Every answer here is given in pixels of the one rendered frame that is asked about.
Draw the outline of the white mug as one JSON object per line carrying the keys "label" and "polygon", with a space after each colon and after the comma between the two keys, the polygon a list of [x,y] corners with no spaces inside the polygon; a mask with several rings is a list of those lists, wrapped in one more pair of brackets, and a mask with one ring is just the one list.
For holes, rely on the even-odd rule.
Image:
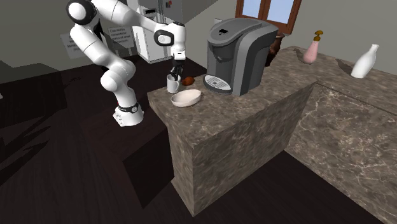
{"label": "white mug", "polygon": [[167,75],[167,91],[170,94],[176,94],[179,92],[179,86],[181,84],[181,77],[179,75]]}

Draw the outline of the white oval bowl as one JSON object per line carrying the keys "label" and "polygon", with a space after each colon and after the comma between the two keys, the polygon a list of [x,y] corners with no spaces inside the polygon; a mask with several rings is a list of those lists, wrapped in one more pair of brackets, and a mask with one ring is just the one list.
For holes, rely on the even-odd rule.
{"label": "white oval bowl", "polygon": [[197,89],[188,89],[178,92],[171,97],[171,103],[177,107],[188,107],[199,102],[202,92]]}

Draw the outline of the white vase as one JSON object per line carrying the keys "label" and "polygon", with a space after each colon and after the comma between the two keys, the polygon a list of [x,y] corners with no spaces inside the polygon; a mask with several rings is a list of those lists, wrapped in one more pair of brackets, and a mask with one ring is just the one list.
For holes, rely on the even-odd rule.
{"label": "white vase", "polygon": [[379,45],[372,44],[370,49],[357,60],[351,71],[352,77],[362,79],[369,73],[375,64],[376,52],[378,48]]}

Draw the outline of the dark brown pot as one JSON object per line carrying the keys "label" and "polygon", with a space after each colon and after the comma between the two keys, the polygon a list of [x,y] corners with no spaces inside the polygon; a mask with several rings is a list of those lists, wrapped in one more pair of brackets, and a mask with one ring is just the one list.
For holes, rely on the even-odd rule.
{"label": "dark brown pot", "polygon": [[277,36],[275,37],[274,42],[270,45],[270,48],[268,51],[267,60],[265,63],[266,67],[268,67],[271,64],[271,62],[277,55],[278,51],[281,48],[281,42],[284,37],[285,37],[285,35],[283,33],[281,33],[281,32],[277,33]]}

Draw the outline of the dark robot stand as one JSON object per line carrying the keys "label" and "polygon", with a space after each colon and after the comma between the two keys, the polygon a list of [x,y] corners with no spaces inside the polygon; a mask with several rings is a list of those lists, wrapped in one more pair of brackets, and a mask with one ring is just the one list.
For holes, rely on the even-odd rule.
{"label": "dark robot stand", "polygon": [[113,113],[105,109],[80,125],[111,180],[144,208],[174,178],[167,127],[148,104],[135,126],[119,126]]}

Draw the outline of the brown framed window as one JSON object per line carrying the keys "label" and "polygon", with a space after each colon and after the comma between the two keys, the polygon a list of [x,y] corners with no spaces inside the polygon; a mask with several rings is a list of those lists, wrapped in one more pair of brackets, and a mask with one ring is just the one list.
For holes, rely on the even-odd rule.
{"label": "brown framed window", "polygon": [[302,0],[237,0],[235,17],[264,20],[290,35]]}

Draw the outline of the white wall notice sheet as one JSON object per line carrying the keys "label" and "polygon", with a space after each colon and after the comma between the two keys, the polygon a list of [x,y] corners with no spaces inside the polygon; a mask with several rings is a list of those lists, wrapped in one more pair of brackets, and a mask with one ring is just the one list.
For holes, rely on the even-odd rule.
{"label": "white wall notice sheet", "polygon": [[70,59],[77,59],[85,56],[68,33],[61,34],[60,38]]}
{"label": "white wall notice sheet", "polygon": [[115,50],[134,47],[134,35],[131,27],[110,27],[108,32]]}

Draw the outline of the pink soap dispenser bottle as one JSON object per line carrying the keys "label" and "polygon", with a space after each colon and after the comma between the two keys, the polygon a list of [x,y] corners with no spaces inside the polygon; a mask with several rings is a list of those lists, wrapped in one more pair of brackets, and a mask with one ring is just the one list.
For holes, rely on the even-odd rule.
{"label": "pink soap dispenser bottle", "polygon": [[316,60],[317,52],[318,52],[318,48],[319,48],[319,41],[321,39],[320,35],[323,34],[323,31],[318,30],[314,34],[315,34],[315,36],[314,36],[312,43],[310,44],[307,51],[303,55],[303,61],[306,64],[312,64]]}

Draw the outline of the grey coffee machine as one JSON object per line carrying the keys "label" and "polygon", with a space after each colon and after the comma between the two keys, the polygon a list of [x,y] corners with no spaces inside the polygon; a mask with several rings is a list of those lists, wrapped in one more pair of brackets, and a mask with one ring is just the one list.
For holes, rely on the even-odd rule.
{"label": "grey coffee machine", "polygon": [[242,96],[261,83],[278,28],[254,18],[215,23],[207,38],[204,85],[213,92]]}

